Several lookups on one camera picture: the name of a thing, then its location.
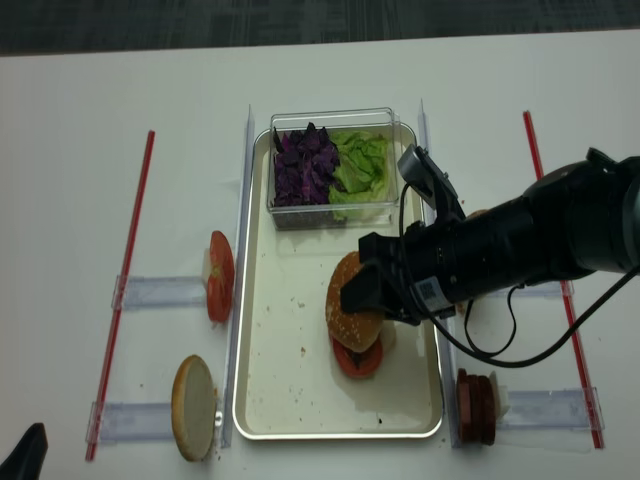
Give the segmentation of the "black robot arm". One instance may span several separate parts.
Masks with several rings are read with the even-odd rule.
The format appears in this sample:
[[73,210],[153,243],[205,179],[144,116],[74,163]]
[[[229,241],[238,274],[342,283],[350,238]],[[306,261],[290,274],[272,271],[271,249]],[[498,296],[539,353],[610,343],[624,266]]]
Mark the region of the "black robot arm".
[[359,240],[362,270],[341,289],[347,313],[378,311],[417,325],[456,304],[515,285],[575,280],[639,264],[639,160],[616,162],[590,149],[521,196],[473,217],[446,175],[411,145],[398,170],[436,219],[399,237]]

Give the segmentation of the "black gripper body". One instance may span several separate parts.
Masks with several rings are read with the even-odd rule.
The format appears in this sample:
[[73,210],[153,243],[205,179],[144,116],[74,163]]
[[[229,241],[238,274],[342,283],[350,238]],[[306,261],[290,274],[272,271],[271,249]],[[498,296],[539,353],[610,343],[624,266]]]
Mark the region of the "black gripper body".
[[444,281],[438,278],[437,239],[441,232],[435,225],[416,221],[401,236],[373,232],[358,240],[362,269],[377,266],[395,294],[395,313],[382,313],[386,318],[417,325],[428,318],[427,312],[437,319],[455,315],[454,305],[444,294]]

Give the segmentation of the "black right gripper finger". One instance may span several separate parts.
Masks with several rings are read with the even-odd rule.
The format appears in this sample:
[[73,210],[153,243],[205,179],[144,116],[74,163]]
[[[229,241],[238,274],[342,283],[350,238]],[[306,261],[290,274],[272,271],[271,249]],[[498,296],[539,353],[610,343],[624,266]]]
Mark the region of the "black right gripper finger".
[[377,266],[364,266],[340,290],[340,304],[349,314],[378,312],[394,315],[395,294]]

